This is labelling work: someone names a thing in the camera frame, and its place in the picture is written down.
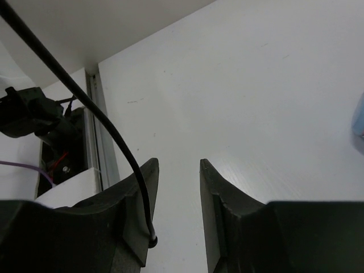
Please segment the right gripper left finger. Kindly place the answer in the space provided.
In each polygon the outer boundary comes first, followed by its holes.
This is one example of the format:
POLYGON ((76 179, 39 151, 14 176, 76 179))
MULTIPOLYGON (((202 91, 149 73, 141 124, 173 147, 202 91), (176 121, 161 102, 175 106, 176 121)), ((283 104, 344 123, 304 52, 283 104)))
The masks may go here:
POLYGON ((1 201, 2 272, 139 272, 157 242, 134 175, 73 207, 1 201))

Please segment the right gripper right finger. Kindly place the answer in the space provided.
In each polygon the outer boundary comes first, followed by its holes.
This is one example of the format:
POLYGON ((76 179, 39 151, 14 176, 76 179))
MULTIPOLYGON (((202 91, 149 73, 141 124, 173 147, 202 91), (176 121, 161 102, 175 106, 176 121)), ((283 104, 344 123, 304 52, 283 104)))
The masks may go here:
POLYGON ((200 161, 209 272, 362 272, 363 203, 263 204, 200 161))

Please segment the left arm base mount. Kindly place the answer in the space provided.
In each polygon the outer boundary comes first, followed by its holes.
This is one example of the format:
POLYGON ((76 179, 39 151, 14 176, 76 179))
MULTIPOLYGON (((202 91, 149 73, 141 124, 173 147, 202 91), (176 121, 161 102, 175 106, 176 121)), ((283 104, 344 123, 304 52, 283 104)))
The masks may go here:
POLYGON ((85 113, 82 107, 62 117, 40 139, 42 160, 54 184, 59 185, 88 169, 85 113))

